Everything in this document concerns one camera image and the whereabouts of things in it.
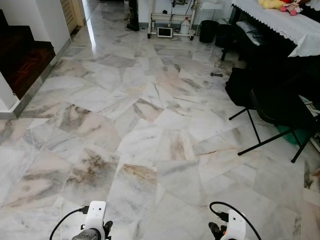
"yellow plush toy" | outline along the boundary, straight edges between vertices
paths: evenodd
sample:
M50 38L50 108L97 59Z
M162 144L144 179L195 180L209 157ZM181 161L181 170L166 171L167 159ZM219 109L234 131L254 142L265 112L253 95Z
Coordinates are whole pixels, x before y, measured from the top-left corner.
M258 0L265 9L280 9L286 2L286 0Z

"black trash bin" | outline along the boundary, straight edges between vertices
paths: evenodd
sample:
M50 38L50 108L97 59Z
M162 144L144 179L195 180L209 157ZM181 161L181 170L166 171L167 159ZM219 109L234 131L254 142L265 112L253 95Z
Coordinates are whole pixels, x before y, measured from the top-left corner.
M204 20L200 23L200 42L212 43L218 30L219 23L211 20Z
M220 24L216 38L215 45L219 48L228 48L231 43L236 39L234 26L229 24Z

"pink plush toy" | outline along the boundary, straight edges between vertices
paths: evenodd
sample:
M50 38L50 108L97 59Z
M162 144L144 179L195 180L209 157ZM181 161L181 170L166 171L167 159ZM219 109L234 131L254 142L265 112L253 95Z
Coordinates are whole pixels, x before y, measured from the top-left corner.
M292 0L291 3L286 3L280 7L281 12L289 12L291 16L295 16L302 12L300 5L310 2L310 0Z

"wooden door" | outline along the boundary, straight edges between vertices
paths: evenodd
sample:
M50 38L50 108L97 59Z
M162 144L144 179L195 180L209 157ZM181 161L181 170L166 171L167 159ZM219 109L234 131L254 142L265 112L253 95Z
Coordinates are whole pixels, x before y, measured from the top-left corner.
M66 25L68 27L69 33L71 34L72 31L78 26L74 5L72 3L72 0L60 0L60 3L62 6Z

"green container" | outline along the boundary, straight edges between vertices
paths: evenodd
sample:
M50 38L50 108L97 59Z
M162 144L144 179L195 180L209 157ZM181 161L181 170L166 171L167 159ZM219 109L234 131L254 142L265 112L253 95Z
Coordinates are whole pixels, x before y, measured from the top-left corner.
M281 126L278 125L276 126L279 130L280 133L283 133L285 131L287 131L289 129L289 127L287 126ZM300 143L303 143L305 141L305 139L308 137L309 133L306 130L303 129L297 129L294 131L296 137L298 138ZM285 140L287 140L289 143L291 143L292 145L298 145L295 136L292 134L292 132L286 134L283 136L285 138Z

